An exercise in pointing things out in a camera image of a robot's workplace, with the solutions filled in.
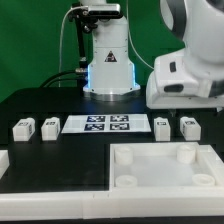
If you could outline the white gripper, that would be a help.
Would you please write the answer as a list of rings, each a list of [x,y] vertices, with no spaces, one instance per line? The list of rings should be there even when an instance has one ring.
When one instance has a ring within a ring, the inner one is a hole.
[[[146,86],[146,106],[150,109],[224,108],[224,95],[212,98],[163,96],[157,90],[154,73],[151,73]]]

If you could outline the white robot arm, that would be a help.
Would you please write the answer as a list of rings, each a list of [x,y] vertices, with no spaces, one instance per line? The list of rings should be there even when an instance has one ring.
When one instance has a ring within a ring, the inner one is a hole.
[[[120,100],[140,90],[128,56],[128,21],[118,4],[80,0],[93,34],[87,96]],[[150,109],[224,107],[224,0],[159,0],[161,17],[184,42],[181,50],[159,56],[146,86]]]

